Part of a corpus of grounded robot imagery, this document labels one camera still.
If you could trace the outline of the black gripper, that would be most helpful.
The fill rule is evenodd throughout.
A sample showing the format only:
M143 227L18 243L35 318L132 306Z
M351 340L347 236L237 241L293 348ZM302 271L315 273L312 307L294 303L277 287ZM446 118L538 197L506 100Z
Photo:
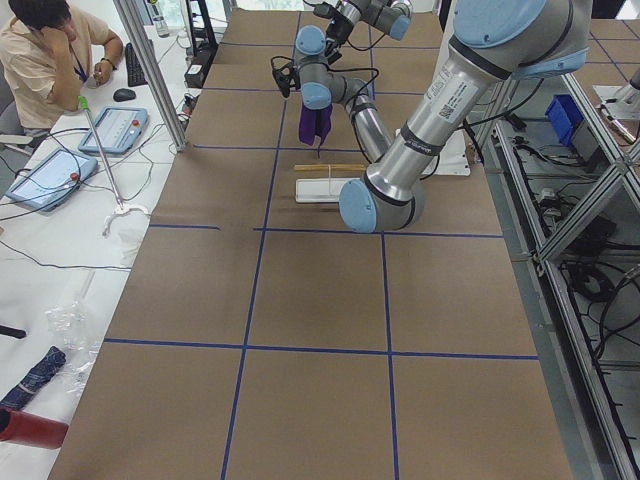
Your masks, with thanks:
M334 64L342 57L341 45L348 40L357 21L358 16L334 15L327 27L325 57L328 64Z

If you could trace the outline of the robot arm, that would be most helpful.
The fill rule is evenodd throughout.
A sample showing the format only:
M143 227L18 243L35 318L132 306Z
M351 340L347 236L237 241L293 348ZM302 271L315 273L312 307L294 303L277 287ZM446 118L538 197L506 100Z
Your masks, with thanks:
M486 90L512 79L547 78L578 70L588 52L589 1L459 1L452 9L448 57L415 112L396 136L381 122L362 80L330 69L358 22L402 39L411 23L407 1L340 1L320 6L325 30L302 27L295 39L294 85L305 113L342 105L370 164L339 195L353 231L400 230L424 208L420 176Z
M394 40L402 40L411 25L413 5L411 1L345 0L334 4L323 1L313 6L313 14L330 21L325 56L332 64L341 57L340 50L358 22Z

